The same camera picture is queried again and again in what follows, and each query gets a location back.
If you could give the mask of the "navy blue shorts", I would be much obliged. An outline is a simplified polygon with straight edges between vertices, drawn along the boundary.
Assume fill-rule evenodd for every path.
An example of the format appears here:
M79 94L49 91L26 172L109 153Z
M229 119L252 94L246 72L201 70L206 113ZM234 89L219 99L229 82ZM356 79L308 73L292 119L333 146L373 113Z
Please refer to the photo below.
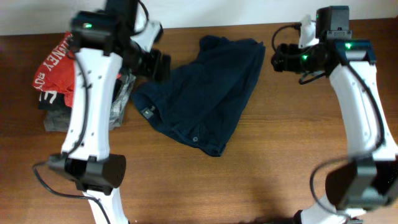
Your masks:
M131 98L158 132L211 157L220 157L261 74L266 47L254 39L207 35L197 58L147 82Z

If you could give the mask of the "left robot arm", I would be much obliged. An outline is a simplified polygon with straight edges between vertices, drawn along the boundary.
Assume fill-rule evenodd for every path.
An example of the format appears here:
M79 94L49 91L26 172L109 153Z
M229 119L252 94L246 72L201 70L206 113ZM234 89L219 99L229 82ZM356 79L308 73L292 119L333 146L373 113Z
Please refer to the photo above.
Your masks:
M112 154L109 120L121 71L164 82L170 57L153 48L163 28L141 1L107 1L102 10L80 11L70 23L67 55L74 63L75 89L62 149L45 165L75 183L90 203L96 223L127 223L120 187L126 158Z

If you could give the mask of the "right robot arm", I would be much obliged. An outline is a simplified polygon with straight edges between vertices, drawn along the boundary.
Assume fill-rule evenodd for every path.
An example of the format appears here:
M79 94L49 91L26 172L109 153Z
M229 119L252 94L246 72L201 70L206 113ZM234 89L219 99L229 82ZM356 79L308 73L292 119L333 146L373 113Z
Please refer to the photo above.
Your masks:
M343 116L347 154L325 179L325 195L284 223L361 223L361 216L397 200L397 144L387 125L369 40L353 39L348 6L319 9L292 25L297 44L274 45L271 64L304 85L329 79Z

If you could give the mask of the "red folded shirt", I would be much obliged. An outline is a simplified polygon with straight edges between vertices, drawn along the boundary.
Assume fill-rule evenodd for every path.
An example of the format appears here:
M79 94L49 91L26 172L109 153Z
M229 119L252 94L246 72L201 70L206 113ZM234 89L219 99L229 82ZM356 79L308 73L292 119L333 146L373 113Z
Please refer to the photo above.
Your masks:
M71 36L70 32L65 33L62 41L40 64L32 82L36 90L63 94L68 107L73 106L75 85L74 61L67 57L68 39Z

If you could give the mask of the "black folded shirt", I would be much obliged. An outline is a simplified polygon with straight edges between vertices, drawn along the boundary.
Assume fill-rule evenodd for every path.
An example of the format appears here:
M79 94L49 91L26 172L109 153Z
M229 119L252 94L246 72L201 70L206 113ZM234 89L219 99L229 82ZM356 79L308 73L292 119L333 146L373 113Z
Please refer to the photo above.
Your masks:
M38 109L48 111L65 110L69 112L72 110L66 105L65 95L57 91L41 91Z

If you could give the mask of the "grey folded shirt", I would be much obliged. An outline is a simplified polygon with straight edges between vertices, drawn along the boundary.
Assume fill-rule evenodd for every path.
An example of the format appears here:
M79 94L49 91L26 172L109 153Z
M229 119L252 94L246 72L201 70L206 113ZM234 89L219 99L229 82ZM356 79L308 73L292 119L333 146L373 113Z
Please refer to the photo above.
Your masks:
M133 90L136 77L133 74L121 75L115 83L113 102L109 118L109 129L113 130L122 125L127 101ZM47 132L67 132L70 124L71 112L65 110L46 111L44 128Z

